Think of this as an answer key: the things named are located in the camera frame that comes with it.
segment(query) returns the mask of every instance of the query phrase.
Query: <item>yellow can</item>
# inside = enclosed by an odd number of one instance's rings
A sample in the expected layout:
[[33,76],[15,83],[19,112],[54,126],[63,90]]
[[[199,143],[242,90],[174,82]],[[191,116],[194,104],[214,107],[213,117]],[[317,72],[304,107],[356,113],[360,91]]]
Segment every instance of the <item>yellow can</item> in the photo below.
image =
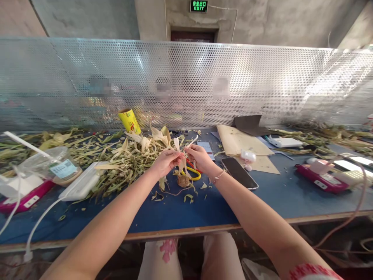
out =
[[141,133],[139,123],[137,122],[137,119],[132,109],[127,108],[127,109],[120,110],[118,112],[118,116],[122,120],[122,123],[125,129],[129,133],[131,133],[131,131],[133,131],[136,134]]

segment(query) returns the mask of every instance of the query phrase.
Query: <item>exit sign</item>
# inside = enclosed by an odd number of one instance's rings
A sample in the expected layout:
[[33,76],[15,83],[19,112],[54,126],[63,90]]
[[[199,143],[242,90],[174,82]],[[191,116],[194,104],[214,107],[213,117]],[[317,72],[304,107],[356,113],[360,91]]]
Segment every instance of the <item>exit sign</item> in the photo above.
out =
[[191,12],[207,12],[207,1],[190,1]]

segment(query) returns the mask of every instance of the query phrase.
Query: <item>perforated metal panel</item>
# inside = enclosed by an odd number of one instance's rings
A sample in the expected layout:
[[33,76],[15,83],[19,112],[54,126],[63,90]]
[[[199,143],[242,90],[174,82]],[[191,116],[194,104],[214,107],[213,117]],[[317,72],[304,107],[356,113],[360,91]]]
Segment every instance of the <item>perforated metal panel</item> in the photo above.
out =
[[373,53],[259,45],[20,38],[0,40],[0,130],[263,125],[373,113]]

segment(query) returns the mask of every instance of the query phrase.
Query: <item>wrist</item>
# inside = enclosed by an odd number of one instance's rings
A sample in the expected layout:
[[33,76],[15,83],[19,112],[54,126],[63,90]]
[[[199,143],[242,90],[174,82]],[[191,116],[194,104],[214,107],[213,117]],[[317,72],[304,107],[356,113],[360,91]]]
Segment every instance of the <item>wrist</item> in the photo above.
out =
[[206,175],[213,181],[213,179],[218,176],[223,169],[221,169],[219,166],[216,164],[212,164],[209,168],[208,171],[206,172]]
[[151,177],[152,179],[154,179],[156,181],[159,181],[159,179],[160,179],[159,172],[153,167],[151,167],[147,171],[145,171],[145,174],[147,174],[149,177]]

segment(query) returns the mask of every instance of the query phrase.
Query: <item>scissors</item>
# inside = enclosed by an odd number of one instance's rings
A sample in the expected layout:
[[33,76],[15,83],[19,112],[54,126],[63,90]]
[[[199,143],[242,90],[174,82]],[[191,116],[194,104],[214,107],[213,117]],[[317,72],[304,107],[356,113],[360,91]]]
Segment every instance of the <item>scissors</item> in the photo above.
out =
[[[186,159],[186,162],[187,162],[190,166],[193,166],[193,164],[189,161],[189,159]],[[201,172],[200,170],[198,170],[197,168],[196,168],[196,169],[193,169],[193,168],[188,167],[188,166],[187,166],[186,168],[187,168],[187,170],[189,170],[189,171],[191,171],[191,172],[197,174],[197,177],[192,177],[192,178],[191,178],[192,181],[197,181],[197,180],[201,179],[201,173],[202,173],[202,172]],[[181,173],[182,173],[182,175],[186,176],[184,170],[182,170]]]

